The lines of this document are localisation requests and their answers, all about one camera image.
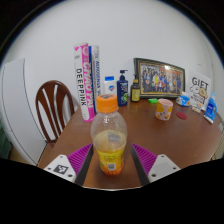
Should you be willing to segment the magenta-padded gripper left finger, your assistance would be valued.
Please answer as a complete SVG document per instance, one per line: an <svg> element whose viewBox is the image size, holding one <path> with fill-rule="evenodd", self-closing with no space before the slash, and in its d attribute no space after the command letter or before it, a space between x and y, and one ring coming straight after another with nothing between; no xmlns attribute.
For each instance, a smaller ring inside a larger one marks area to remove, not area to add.
<svg viewBox="0 0 224 224"><path fill-rule="evenodd" d="M93 155L93 145L88 144L69 155L60 154L44 170L79 186L84 184Z"/></svg>

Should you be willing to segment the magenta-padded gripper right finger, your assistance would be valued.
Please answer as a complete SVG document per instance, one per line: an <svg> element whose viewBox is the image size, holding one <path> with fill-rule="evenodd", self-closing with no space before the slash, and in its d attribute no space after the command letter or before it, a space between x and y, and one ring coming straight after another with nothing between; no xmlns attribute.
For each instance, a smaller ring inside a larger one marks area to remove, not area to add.
<svg viewBox="0 0 224 224"><path fill-rule="evenodd" d="M131 155L142 186L180 170L165 154L156 155L136 144L131 145Z"/></svg>

